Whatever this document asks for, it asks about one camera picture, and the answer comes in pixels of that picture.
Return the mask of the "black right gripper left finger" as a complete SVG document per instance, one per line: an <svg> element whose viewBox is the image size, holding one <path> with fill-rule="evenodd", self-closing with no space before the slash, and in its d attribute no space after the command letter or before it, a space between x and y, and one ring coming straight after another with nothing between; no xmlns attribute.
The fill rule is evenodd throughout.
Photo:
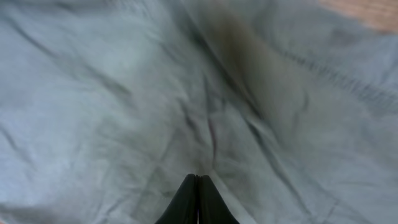
<svg viewBox="0 0 398 224"><path fill-rule="evenodd" d="M197 224L197 177L188 174L155 224Z"/></svg>

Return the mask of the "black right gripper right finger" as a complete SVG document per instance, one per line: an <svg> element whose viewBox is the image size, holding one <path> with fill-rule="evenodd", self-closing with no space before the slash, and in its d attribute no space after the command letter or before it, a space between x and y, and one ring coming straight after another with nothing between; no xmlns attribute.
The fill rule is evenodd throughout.
<svg viewBox="0 0 398 224"><path fill-rule="evenodd" d="M198 178L199 224L239 224L208 175Z"/></svg>

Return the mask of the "grey shorts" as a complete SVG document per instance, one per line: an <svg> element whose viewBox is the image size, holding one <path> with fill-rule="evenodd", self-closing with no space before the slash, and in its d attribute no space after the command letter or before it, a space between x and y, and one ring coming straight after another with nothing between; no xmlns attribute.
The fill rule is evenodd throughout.
<svg viewBox="0 0 398 224"><path fill-rule="evenodd" d="M2 1L1 221L397 222L397 35L320 1Z"/></svg>

